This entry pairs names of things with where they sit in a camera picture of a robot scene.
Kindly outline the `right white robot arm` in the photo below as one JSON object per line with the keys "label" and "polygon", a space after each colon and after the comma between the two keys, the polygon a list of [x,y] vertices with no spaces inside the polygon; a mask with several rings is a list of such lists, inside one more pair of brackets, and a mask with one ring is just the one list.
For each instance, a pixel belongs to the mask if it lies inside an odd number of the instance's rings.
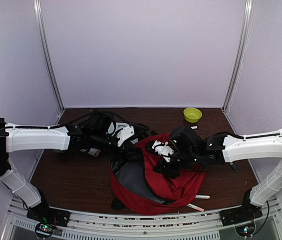
{"label": "right white robot arm", "polygon": [[272,132],[236,135],[219,132],[206,139],[198,136],[191,127],[180,127],[172,131],[166,142],[155,140],[147,146],[148,151],[162,159],[154,171],[176,178],[180,169],[193,165],[232,165],[246,159],[280,159],[275,169],[265,180],[247,191],[237,217],[247,221],[265,202],[282,190],[282,128]]}

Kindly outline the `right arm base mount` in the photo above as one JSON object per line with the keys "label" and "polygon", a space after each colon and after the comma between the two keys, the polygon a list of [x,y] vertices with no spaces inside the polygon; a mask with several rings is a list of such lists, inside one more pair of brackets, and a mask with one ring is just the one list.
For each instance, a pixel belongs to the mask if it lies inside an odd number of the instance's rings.
{"label": "right arm base mount", "polygon": [[251,204],[250,196],[252,189],[244,193],[243,203],[219,212],[223,226],[235,225],[236,234],[244,239],[257,235],[264,227],[270,213],[269,202],[266,201],[268,211],[266,218],[260,227],[256,227],[255,219],[263,216],[262,207]]}

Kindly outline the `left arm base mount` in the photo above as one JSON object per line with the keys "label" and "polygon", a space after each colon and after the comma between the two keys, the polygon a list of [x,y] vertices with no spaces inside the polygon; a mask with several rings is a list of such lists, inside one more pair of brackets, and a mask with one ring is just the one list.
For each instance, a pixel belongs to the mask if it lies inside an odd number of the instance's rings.
{"label": "left arm base mount", "polygon": [[38,224],[34,228],[34,233],[40,239],[51,237],[57,227],[67,227],[70,212],[51,208],[41,190],[38,190],[41,203],[35,207],[28,207],[23,203],[23,207],[27,210],[27,218],[36,220]]}

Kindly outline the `red backpack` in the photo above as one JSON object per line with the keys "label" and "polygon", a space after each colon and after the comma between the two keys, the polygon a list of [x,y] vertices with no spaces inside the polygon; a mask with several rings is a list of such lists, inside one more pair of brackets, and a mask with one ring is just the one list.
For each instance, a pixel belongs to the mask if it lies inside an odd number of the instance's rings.
{"label": "red backpack", "polygon": [[195,199],[206,172],[180,169],[180,175],[172,179],[153,171],[161,157],[147,152],[145,145],[148,141],[166,141],[169,134],[142,139],[130,152],[110,160],[113,210],[128,208],[140,215],[159,215],[185,207]]}

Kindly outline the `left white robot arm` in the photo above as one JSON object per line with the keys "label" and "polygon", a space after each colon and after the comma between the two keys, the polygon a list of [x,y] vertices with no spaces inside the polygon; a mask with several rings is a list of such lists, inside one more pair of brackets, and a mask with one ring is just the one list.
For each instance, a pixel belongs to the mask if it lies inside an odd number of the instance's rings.
{"label": "left white robot arm", "polygon": [[9,153],[27,150],[59,152],[106,149],[122,152],[140,140],[146,127],[109,111],[92,111],[57,125],[17,125],[0,118],[0,181],[42,222],[53,217],[44,194],[30,184],[9,160]]}

